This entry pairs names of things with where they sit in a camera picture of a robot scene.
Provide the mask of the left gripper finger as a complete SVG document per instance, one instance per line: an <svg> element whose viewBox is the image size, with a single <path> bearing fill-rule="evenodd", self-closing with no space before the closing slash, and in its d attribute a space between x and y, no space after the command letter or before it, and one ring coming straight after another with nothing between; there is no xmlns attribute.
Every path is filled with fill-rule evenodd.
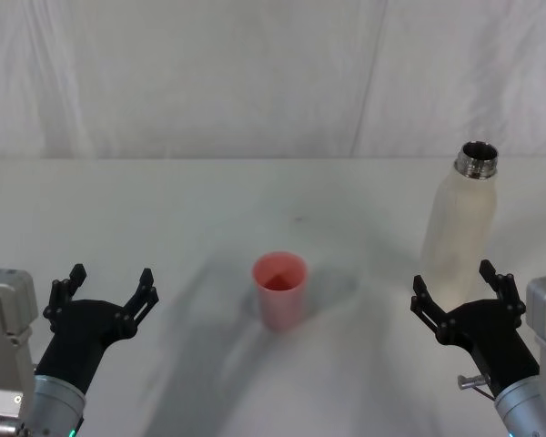
<svg viewBox="0 0 546 437"><path fill-rule="evenodd" d="M145 268L134 295L116 314L116 334L119 339L131 339L147 314L159 302L154 277L150 268Z"/></svg>
<svg viewBox="0 0 546 437"><path fill-rule="evenodd" d="M72 301L77 290L86 279L86 269L82 263L77 263L66 279L54 279L48 304L43 310L43 317L49 321L51 331L56 330L57 320L62 314L64 306Z"/></svg>

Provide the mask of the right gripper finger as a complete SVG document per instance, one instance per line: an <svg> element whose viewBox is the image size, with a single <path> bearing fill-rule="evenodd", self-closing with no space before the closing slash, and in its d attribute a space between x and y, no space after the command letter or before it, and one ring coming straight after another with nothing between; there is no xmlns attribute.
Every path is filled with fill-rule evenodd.
<svg viewBox="0 0 546 437"><path fill-rule="evenodd" d="M450 318L432 299L421 275L414 277L413 291L410 310L434 333L438 343L449 345L452 333Z"/></svg>
<svg viewBox="0 0 546 437"><path fill-rule="evenodd" d="M488 259L480 263L479 274L495 292L505 310L513 317L514 326L520 327L521 316L525 313L526 306L521 300L514 276L511 273L505 275L498 273Z"/></svg>

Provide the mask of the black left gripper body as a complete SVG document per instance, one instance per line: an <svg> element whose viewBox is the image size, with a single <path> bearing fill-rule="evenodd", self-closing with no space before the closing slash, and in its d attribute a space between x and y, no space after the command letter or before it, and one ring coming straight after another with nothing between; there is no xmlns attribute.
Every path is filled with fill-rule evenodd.
<svg viewBox="0 0 546 437"><path fill-rule="evenodd" d="M35 374L65 381L87 393L106 349L128 337L128 316L110 302L77 300L47 306L44 317L53 338Z"/></svg>

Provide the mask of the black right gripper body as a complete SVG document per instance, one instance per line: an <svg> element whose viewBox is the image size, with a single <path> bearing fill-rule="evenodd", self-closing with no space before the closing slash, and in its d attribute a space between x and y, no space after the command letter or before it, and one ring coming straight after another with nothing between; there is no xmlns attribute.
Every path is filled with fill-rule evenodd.
<svg viewBox="0 0 546 437"><path fill-rule="evenodd" d="M476 300L446 314L444 343L464 349L494 396L537 376L539 364L518 333L525 312L521 300Z"/></svg>

